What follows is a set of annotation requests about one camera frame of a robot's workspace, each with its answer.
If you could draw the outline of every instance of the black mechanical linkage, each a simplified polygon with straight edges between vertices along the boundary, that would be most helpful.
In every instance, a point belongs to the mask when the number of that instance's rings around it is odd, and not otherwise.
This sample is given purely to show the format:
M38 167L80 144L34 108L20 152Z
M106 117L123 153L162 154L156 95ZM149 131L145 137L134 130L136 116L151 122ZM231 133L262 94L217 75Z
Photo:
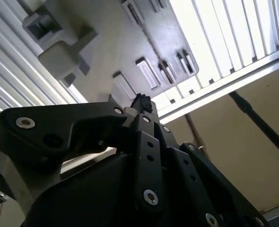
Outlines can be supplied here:
M64 161L116 153L61 177ZM155 103L13 108L0 114L0 190L23 227L268 227L263 216L191 143L179 146Z

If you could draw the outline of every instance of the black pole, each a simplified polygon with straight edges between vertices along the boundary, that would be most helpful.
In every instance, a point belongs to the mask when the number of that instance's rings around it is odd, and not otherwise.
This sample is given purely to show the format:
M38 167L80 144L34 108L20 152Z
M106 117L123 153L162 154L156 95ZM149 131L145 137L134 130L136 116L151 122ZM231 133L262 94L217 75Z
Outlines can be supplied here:
M239 109L247 114L269 140L271 140L271 142L279 149L279 135L253 110L250 103L235 91L231 92L229 95L236 102Z

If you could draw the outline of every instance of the bolt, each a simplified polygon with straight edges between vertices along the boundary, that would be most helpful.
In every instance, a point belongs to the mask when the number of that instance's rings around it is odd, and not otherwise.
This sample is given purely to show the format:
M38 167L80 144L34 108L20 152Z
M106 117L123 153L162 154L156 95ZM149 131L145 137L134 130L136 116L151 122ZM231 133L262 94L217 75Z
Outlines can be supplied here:
M211 227L218 227L218 222L212 214L206 214L206 220Z
M166 126L162 127L166 132L170 132L170 129L168 129Z
M258 217L255 217L255 219L260 226L264 226L264 223Z
M188 148L189 148L191 151L195 151L195 148L194 148L192 145L188 145Z
M151 206L156 206L158 204L158 197L152 190L144 191L144 200L149 203Z
M32 129L35 127L35 121L28 117L17 118L15 124L22 129Z
M146 116L143 116L143 119L144 119L145 122L150 122L150 119L147 118Z
M122 114L122 111L120 109L118 109L117 107L114 108L115 112L118 114Z

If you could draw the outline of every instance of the corrugated metal panel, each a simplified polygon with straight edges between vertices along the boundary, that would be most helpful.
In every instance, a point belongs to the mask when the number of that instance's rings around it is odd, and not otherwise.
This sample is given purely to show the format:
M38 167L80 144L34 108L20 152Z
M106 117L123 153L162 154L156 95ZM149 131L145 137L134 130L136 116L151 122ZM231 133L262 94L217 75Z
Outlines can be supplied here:
M40 64L41 48L25 33L27 16L15 0L0 0L0 112L10 107L86 102Z
M204 81L210 75L228 76L279 48L274 38L279 28L271 20L279 22L279 17L270 3L271 0L171 0L197 59L198 79L203 87L209 85Z

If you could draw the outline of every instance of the beige wall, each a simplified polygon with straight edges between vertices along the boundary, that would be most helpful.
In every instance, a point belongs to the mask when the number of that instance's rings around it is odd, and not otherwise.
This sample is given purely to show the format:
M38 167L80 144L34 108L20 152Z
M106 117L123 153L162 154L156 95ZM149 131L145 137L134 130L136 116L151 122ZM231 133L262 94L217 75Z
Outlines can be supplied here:
M263 77L238 93L279 134L279 71ZM279 151L224 96L191 113L211 161L260 211L279 205ZM178 143L192 141L185 117L168 124Z

